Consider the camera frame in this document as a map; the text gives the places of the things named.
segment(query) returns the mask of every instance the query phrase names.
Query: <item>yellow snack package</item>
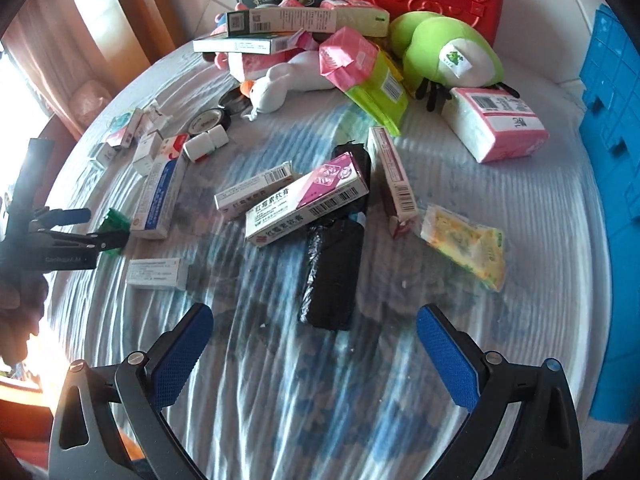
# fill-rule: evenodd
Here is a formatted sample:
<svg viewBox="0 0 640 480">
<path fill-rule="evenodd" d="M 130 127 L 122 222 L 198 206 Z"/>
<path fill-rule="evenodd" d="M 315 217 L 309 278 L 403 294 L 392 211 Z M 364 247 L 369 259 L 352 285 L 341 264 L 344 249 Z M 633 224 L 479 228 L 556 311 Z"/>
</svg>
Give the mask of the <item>yellow snack package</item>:
<svg viewBox="0 0 640 480">
<path fill-rule="evenodd" d="M 443 207 L 429 204 L 420 238 L 499 292 L 504 285 L 504 234 L 473 224 Z"/>
</svg>

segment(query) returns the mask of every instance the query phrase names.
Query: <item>barcode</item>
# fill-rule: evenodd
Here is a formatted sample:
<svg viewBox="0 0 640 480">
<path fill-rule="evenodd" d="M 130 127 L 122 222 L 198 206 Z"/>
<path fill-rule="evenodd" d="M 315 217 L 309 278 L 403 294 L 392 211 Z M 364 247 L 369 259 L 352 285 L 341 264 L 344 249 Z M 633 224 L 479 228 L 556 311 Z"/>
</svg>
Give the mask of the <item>barcode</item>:
<svg viewBox="0 0 640 480">
<path fill-rule="evenodd" d="M 322 203 L 319 203 L 316 206 L 310 207 L 309 211 L 313 216 L 322 216 L 324 213 L 328 213 L 329 211 L 335 209 L 340 204 L 348 202 L 354 198 L 358 197 L 358 190 L 354 187 L 351 187 L 342 193 L 332 196 L 330 199 L 325 200 Z"/>
<path fill-rule="evenodd" d="M 396 193 L 398 194 L 398 202 L 403 213 L 409 213 L 415 210 L 414 196 L 411 194 L 409 186 L 404 184 L 396 184 Z"/>
<path fill-rule="evenodd" d="M 244 14 L 232 14 L 229 19 L 229 31 L 244 30 Z"/>
<path fill-rule="evenodd" d="M 282 180 L 287 176 L 287 172 L 284 168 L 276 168 L 275 170 L 271 170 L 269 173 L 264 175 L 267 184 L 273 184 L 277 180 Z"/>
<path fill-rule="evenodd" d="M 391 75 L 391 70 L 386 74 L 385 82 L 382 85 L 382 91 L 393 102 L 397 103 L 402 97 L 402 87 Z"/>
<path fill-rule="evenodd" d="M 271 32 L 271 22 L 254 23 L 253 27 L 254 27 L 254 32 Z"/>
<path fill-rule="evenodd" d="M 494 102 L 490 97 L 481 97 L 478 95 L 472 95 L 471 98 L 476 102 L 476 104 L 484 108 L 485 110 L 499 110 L 498 105 Z"/>
<path fill-rule="evenodd" d="M 289 38 L 287 36 L 278 38 L 277 40 L 273 40 L 273 43 L 271 43 L 271 53 L 277 54 L 279 52 L 282 52 L 283 50 L 286 50 L 288 46 Z"/>
<path fill-rule="evenodd" d="M 524 101 L 521 99 L 509 99 L 510 103 L 516 107 L 516 110 L 519 112 L 530 112 L 531 108 L 529 108 Z"/>
</svg>

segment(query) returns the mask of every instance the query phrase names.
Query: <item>plush toy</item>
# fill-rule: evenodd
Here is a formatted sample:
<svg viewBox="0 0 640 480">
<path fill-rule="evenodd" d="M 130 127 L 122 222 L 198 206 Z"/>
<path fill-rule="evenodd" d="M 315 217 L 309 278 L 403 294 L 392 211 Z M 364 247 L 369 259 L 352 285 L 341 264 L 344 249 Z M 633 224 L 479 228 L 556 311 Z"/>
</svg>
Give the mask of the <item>plush toy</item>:
<svg viewBox="0 0 640 480">
<path fill-rule="evenodd" d="M 256 81 L 244 81 L 240 85 L 240 91 L 251 99 L 254 107 L 249 115 L 252 121 L 258 113 L 269 114 L 278 110 L 284 104 L 289 90 L 308 92 L 331 88 L 335 88 L 335 85 L 320 75 L 317 50 L 301 52 L 286 63 L 272 66 L 266 76 Z"/>
<path fill-rule="evenodd" d="M 390 42 L 415 97 L 422 99 L 431 86 L 427 110 L 435 108 L 445 88 L 499 86 L 517 94 L 501 82 L 504 71 L 494 50 L 465 22 L 436 12 L 408 12 L 391 23 Z"/>
</svg>

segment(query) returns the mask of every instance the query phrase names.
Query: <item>tape roll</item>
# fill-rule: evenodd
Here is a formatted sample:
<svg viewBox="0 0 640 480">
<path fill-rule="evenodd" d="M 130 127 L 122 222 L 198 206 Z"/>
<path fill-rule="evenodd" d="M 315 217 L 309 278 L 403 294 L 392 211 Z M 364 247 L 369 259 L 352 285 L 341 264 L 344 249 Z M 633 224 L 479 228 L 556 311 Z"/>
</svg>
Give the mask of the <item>tape roll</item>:
<svg viewBox="0 0 640 480">
<path fill-rule="evenodd" d="M 240 91 L 240 87 L 236 86 L 220 98 L 218 106 L 224 108 L 231 116 L 244 112 L 249 106 L 251 106 L 251 100 L 248 97 L 243 96 Z"/>
<path fill-rule="evenodd" d="M 189 123 L 187 131 L 191 136 L 196 136 L 218 125 L 228 130 L 229 126 L 231 126 L 231 117 L 223 108 L 211 108 L 204 110 L 193 118 L 191 123 Z"/>
</svg>

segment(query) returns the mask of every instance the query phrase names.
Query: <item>blue plastic crate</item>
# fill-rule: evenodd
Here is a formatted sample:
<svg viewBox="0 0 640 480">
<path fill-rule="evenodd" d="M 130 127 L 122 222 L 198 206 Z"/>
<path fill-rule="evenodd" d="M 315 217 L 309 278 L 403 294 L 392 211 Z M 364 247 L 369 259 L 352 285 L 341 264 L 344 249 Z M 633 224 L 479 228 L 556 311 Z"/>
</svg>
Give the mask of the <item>blue plastic crate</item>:
<svg viewBox="0 0 640 480">
<path fill-rule="evenodd" d="M 596 12 L 580 78 L 580 126 L 604 208 L 612 278 L 609 343 L 591 415 L 640 416 L 640 56 L 607 6 Z"/>
</svg>

